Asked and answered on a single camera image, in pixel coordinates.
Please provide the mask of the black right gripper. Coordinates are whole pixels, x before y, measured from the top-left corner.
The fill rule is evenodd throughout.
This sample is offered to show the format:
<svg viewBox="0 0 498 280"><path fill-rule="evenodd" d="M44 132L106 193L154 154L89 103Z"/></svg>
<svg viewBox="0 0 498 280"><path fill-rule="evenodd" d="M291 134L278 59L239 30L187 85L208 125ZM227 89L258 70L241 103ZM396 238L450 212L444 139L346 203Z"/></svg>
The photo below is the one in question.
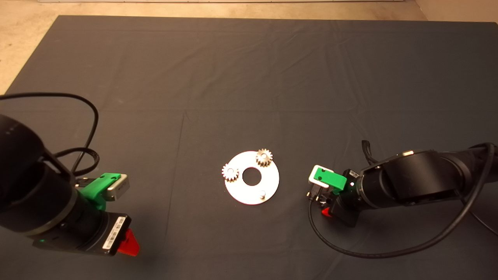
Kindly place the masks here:
<svg viewBox="0 0 498 280"><path fill-rule="evenodd" d="M357 190L359 174L354 170L345 170L343 176L346 178L343 189L333 188L331 208L326 207L321 213L325 217L336 217L347 227L353 228L356 226L363 205L363 198Z"/></svg>

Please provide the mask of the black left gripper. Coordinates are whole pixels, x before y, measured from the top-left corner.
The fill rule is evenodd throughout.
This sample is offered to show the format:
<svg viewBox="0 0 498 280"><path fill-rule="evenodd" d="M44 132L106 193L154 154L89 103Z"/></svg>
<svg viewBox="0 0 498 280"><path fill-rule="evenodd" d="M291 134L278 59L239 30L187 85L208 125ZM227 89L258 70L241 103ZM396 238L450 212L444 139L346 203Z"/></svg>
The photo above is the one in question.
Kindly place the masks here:
<svg viewBox="0 0 498 280"><path fill-rule="evenodd" d="M139 243L130 229L131 222L127 214L98 210L85 198L79 198L60 223L32 236L32 246L100 256L114 256L119 252L136 257Z"/></svg>

